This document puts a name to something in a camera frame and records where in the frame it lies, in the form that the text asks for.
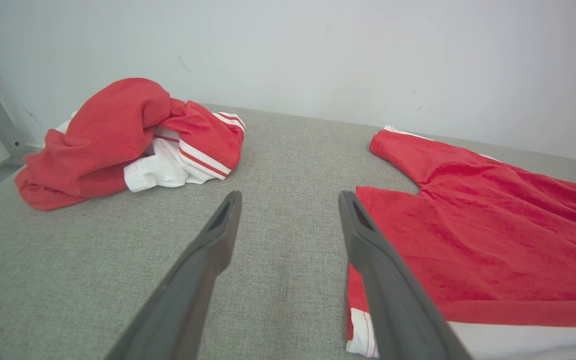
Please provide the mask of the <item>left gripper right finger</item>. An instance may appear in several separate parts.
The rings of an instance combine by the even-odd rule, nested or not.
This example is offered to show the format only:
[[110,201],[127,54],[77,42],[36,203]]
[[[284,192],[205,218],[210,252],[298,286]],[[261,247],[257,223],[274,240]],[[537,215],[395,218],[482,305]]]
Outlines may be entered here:
[[345,248],[360,273],[382,360],[470,360],[397,250],[384,237],[354,192],[338,198]]

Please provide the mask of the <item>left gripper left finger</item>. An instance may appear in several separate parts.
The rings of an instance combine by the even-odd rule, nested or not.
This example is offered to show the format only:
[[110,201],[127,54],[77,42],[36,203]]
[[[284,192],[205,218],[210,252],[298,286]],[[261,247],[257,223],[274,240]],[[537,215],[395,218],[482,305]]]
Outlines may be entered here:
[[217,277],[230,265],[242,215],[232,191],[142,306],[108,360],[194,360]]

